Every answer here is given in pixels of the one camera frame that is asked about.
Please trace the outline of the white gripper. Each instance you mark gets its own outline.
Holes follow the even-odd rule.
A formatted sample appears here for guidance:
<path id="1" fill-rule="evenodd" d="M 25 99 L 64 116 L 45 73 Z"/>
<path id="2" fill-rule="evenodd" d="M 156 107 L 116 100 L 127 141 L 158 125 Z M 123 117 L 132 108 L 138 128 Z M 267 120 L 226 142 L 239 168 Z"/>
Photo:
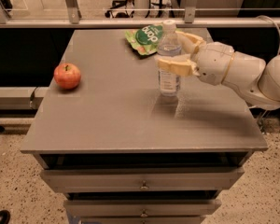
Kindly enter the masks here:
<path id="1" fill-rule="evenodd" d="M 194 62 L 189 54 L 174 57 L 156 55 L 156 65 L 164 71 L 182 77 L 196 76 L 201 82 L 219 85 L 234 54 L 233 47 L 219 42 L 206 44 L 202 37 L 195 34 L 181 31 L 176 33 L 182 50 L 195 54 Z"/>

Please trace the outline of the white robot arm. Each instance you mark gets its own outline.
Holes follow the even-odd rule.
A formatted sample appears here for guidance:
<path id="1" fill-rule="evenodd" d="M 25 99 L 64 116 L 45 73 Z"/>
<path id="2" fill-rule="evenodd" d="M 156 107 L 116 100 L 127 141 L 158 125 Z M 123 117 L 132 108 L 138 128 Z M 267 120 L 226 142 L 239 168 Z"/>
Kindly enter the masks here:
<path id="1" fill-rule="evenodd" d="M 196 76 L 210 85 L 226 86 L 249 104 L 265 109 L 280 108 L 280 54 L 269 62 L 220 43 L 179 32 L 184 53 L 174 57 L 158 55 L 160 69 L 182 77 Z"/>

